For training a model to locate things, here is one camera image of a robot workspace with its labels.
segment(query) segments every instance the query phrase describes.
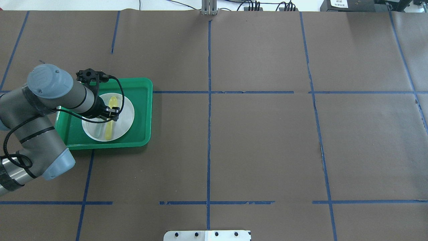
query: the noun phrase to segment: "yellow spoon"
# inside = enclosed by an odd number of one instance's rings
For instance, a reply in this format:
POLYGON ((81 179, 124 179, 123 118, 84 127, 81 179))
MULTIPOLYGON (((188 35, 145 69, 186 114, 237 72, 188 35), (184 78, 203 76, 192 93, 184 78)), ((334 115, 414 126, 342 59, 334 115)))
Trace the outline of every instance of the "yellow spoon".
MULTIPOLYGON (((108 107, 110 107, 110 108, 118 107, 117 106, 117 98, 115 96, 110 98, 110 100, 108 102, 108 107)), ((111 140, 111 137, 113 135, 113 122, 114 121, 107 122, 106 133, 104 135, 106 140, 111 140)))

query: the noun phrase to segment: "black band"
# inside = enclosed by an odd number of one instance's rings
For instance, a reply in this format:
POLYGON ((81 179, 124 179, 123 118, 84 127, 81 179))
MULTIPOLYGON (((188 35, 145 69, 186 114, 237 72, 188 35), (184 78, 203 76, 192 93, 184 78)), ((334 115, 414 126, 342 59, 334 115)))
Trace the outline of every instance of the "black band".
POLYGON ((77 106, 75 106, 73 108, 70 108, 69 110, 76 109, 77 107, 81 106, 83 104, 83 102, 85 102, 87 95, 88 95, 88 91, 85 88, 85 98, 83 98, 83 100, 82 100, 82 102, 80 102, 80 104, 78 104, 77 106))
POLYGON ((19 184, 15 179, 12 179, 3 166, 3 161, 0 160, 0 185, 9 192, 13 192, 24 185, 19 184))
POLYGON ((45 132, 48 132, 48 131, 50 131, 50 130, 54 130, 54 129, 55 129, 55 127, 48 127, 48 128, 45 128, 45 129, 43 129, 43 130, 41 130, 41 131, 38 131, 38 132, 36 132, 36 133, 34 133, 34 134, 31 134, 31 135, 29 135, 29 136, 27 136, 27 137, 25 137, 25 138, 21 139, 19 142, 20 142, 21 144, 23 144, 24 142, 26 142, 26 141, 30 140, 31 138, 34 138, 34 137, 36 137, 36 136, 39 136, 39 135, 41 135, 41 134, 43 134, 43 133, 45 133, 45 132))
MULTIPOLYGON (((17 157, 17 159, 18 159, 18 161, 19 161, 19 164, 21 164, 21 165, 23 165, 23 166, 26 166, 26 164, 24 163, 24 161, 20 158, 20 157, 17 157)), ((24 168, 24 170, 25 170, 25 172, 30 176, 30 177, 32 177, 33 179, 36 179, 37 177, 36 177, 36 175, 34 175, 31 171, 30 171, 30 169, 29 168, 24 168)))
POLYGON ((40 100, 39 98, 33 93, 31 92, 31 90, 28 88, 27 85, 22 87, 22 93, 24 94, 25 99, 27 99, 28 103, 30 103, 30 105, 32 107, 34 107, 34 109, 37 110, 37 112, 41 115, 41 116, 46 116, 48 114, 52 114, 53 111, 51 109, 49 109, 48 107, 46 107, 40 100))

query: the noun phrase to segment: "white metal bracket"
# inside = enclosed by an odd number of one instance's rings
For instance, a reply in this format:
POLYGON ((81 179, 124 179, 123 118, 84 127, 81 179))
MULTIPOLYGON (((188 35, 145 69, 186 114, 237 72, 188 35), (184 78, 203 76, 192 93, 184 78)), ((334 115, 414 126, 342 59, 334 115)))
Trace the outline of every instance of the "white metal bracket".
POLYGON ((217 0, 202 0, 202 15, 217 15, 217 0))
POLYGON ((168 231, 163 241, 251 241, 247 230, 168 231))

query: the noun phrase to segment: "green tray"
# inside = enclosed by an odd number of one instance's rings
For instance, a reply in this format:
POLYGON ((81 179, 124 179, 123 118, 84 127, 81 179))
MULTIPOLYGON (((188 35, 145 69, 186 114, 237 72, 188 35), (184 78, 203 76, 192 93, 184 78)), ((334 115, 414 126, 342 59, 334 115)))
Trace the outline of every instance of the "green tray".
MULTIPOLYGON (((134 105, 134 122, 122 137, 110 142, 98 142, 86 135, 82 120, 64 112, 56 115, 55 129, 70 150, 144 146, 150 140, 152 126, 153 84, 148 78, 122 78, 125 96, 134 105)), ((100 83, 99 95, 120 93, 114 80, 100 83)))

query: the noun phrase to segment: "white plate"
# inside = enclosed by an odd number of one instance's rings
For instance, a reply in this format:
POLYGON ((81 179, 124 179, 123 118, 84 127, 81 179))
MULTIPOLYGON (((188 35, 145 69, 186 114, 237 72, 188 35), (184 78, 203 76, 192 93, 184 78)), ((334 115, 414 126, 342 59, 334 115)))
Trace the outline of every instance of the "white plate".
MULTIPOLYGON (((122 95, 117 93, 105 93, 100 95, 101 99, 106 105, 110 101, 110 98, 115 96, 117 98, 117 105, 122 106, 122 95)), ((94 118, 93 121, 102 121, 102 119, 94 118)), ((105 130, 107 123, 96 124, 82 120, 82 127, 85 133, 92 139, 99 142, 110 142, 123 136, 129 128, 131 128, 134 121, 134 106, 131 101, 125 96, 125 104, 123 110, 119 115, 119 119, 113 122, 113 133, 111 140, 105 139, 105 130)))

